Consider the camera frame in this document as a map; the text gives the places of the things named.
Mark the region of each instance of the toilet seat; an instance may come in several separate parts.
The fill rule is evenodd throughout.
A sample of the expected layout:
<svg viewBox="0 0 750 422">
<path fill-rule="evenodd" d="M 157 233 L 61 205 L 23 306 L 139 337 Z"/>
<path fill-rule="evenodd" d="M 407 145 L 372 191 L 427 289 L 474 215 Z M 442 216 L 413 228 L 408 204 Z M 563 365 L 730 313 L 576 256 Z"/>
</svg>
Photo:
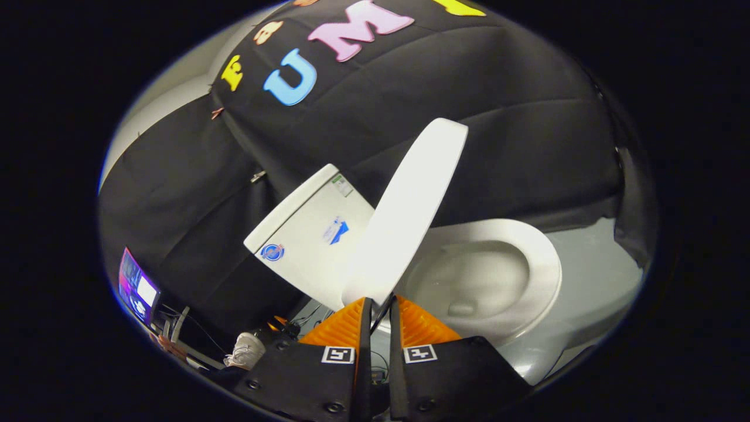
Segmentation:
<svg viewBox="0 0 750 422">
<path fill-rule="evenodd" d="M 552 242 L 538 229 L 510 219 L 489 219 L 460 225 L 431 228 L 395 292 L 409 298 L 410 286 L 419 283 L 416 267 L 446 246 L 472 245 L 494 241 L 515 247 L 528 263 L 525 289 L 518 299 L 494 315 L 481 318 L 451 316 L 438 317 L 462 336 L 483 336 L 495 346 L 514 339 L 536 326 L 549 313 L 562 281 L 562 267 Z"/>
</svg>

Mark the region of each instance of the round logo sticker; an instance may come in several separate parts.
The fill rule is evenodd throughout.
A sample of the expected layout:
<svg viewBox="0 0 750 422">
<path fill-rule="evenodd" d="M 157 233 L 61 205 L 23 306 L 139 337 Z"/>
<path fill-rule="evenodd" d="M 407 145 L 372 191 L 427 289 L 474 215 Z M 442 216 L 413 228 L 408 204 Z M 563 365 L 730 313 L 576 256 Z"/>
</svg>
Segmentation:
<svg viewBox="0 0 750 422">
<path fill-rule="evenodd" d="M 269 261 L 278 261 L 284 256 L 284 245 L 274 245 L 272 243 L 263 246 L 263 249 L 260 251 L 260 256 Z"/>
</svg>

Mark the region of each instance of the toilet tank lid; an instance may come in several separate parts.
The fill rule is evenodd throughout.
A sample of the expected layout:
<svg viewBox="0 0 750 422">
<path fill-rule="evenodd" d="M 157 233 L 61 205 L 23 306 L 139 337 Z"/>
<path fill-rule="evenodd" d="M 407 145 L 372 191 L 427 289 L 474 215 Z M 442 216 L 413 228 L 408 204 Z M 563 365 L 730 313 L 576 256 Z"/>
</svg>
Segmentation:
<svg viewBox="0 0 750 422">
<path fill-rule="evenodd" d="M 305 202 L 320 190 L 332 177 L 338 175 L 333 164 L 326 164 L 310 179 L 305 180 L 289 196 L 285 197 L 253 231 L 244 239 L 244 247 L 256 254 L 266 241 L 297 212 Z"/>
</svg>

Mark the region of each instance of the yellow letter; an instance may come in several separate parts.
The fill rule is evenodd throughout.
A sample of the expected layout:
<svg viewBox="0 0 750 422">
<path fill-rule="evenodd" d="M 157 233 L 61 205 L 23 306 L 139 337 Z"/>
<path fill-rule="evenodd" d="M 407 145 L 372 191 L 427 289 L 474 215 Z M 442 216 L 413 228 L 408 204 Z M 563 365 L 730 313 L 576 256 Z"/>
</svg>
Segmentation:
<svg viewBox="0 0 750 422">
<path fill-rule="evenodd" d="M 458 0 L 433 0 L 439 5 L 445 6 L 445 11 L 456 16 L 487 16 L 483 11 L 470 8 Z"/>
<path fill-rule="evenodd" d="M 237 89 L 240 79 L 242 79 L 242 65 L 239 64 L 239 54 L 232 57 L 229 64 L 224 68 L 224 72 L 221 73 L 221 79 L 228 82 L 229 87 L 232 91 Z"/>
</svg>

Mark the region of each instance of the pink letter m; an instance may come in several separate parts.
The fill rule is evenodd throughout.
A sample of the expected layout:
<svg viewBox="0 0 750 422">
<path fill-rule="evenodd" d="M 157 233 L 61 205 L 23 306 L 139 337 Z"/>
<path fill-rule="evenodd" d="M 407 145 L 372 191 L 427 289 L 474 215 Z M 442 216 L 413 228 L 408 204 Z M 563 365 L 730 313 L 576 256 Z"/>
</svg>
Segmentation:
<svg viewBox="0 0 750 422">
<path fill-rule="evenodd" d="M 372 0 L 361 0 L 346 8 L 348 23 L 324 23 L 315 28 L 307 37 L 309 41 L 321 40 L 328 44 L 336 53 L 336 60 L 345 62 L 351 59 L 362 46 L 349 44 L 344 38 L 371 43 L 375 36 L 370 31 L 368 23 L 375 26 L 380 35 L 391 34 L 404 29 L 414 22 L 414 19 L 397 15 L 391 11 L 373 4 Z"/>
</svg>

